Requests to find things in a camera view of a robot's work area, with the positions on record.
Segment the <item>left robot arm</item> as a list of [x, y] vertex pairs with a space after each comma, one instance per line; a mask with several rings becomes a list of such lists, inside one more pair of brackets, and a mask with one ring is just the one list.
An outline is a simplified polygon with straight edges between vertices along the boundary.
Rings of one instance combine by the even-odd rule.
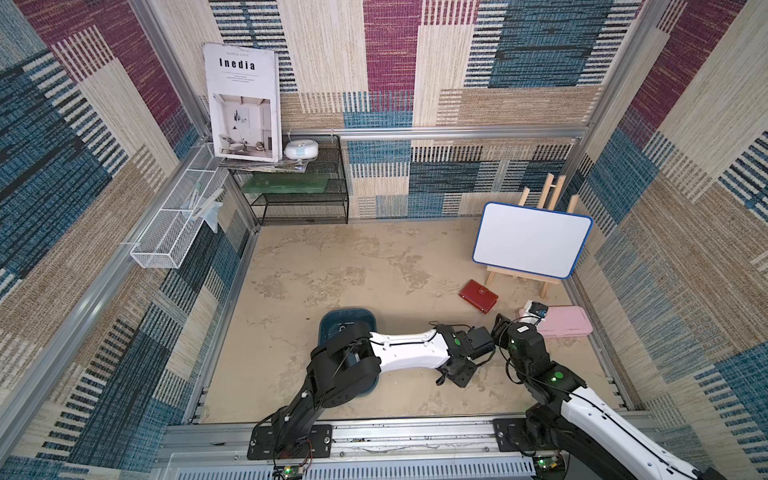
[[439, 373], [437, 385], [450, 381], [465, 388], [483, 364], [479, 359], [489, 361], [495, 349], [484, 327], [457, 330], [438, 323], [423, 333], [384, 335], [355, 322], [311, 352], [298, 393], [254, 426], [246, 458], [328, 458], [332, 426], [316, 421], [367, 391], [382, 373], [432, 369]]

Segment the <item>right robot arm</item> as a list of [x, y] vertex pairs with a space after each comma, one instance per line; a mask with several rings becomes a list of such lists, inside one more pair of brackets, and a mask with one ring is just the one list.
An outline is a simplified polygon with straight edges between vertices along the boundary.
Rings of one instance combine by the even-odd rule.
[[496, 316], [494, 343], [536, 404], [525, 431], [537, 447], [551, 445], [603, 479], [722, 479], [653, 441], [610, 408], [586, 381], [551, 359], [537, 325]]

